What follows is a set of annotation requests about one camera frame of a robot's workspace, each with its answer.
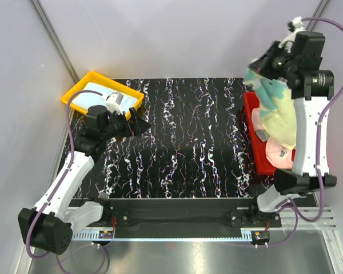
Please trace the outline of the pale yellow towel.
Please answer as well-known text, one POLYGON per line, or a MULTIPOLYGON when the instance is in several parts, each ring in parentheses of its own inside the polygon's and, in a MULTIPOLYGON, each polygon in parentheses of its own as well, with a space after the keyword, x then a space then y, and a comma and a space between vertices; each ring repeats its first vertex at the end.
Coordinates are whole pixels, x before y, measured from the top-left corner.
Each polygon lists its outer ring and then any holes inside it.
POLYGON ((296 147, 296 112, 286 83, 268 79, 247 68, 244 84, 251 86, 260 104, 260 121, 266 133, 287 149, 296 147))

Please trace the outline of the light blue towel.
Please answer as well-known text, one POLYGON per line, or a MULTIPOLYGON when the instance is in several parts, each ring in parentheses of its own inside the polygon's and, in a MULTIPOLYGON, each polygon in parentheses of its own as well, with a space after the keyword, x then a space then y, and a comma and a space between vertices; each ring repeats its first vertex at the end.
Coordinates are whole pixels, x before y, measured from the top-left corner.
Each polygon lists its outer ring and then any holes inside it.
MULTIPOLYGON (((102 94, 102 95, 98 95, 92 92, 84 92, 77 95, 72 100, 72 104, 86 111, 90 107, 96 106, 96 105, 102 105, 106 107, 106 97, 110 95, 111 93, 118 91, 113 88, 108 88, 108 87, 105 87, 105 86, 102 86, 100 84, 96 84, 93 82, 88 83, 85 86, 84 90, 96 91, 102 94)), ((125 94, 124 92, 121 92, 121 91, 118 91, 118 92, 123 94, 123 100, 121 103, 122 111, 127 112, 129 108, 134 107, 138 99, 131 95, 125 94)))

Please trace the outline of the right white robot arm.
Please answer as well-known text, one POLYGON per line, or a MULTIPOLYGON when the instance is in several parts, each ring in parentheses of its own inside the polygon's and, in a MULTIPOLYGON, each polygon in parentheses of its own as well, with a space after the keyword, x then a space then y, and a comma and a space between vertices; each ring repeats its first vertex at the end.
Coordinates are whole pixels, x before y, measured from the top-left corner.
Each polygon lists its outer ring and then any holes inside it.
POLYGON ((300 30, 282 42, 273 42, 247 69, 245 83, 253 87, 259 100, 265 132, 295 152, 292 166, 276 169, 273 185, 256 198, 255 208, 248 212, 252 225, 263 225, 268 213, 302 194, 337 183, 326 159, 334 75, 320 69, 324 44, 323 34, 300 30))

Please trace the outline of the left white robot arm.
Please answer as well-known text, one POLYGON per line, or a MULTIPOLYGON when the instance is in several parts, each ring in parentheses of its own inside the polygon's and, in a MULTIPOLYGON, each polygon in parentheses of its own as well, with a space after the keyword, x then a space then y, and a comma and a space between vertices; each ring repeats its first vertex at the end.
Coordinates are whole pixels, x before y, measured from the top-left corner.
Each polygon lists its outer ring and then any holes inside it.
POLYGON ((141 136, 151 128, 135 108, 124 113, 109 111, 105 106, 89 108, 82 131, 70 139, 65 163, 50 188, 32 208, 23 208, 18 214, 19 228, 27 254, 35 259, 31 248, 45 253, 63 254, 73 235, 90 224, 108 225, 113 218, 106 198, 91 198, 77 209, 68 207, 85 176, 93 169, 112 138, 141 136))

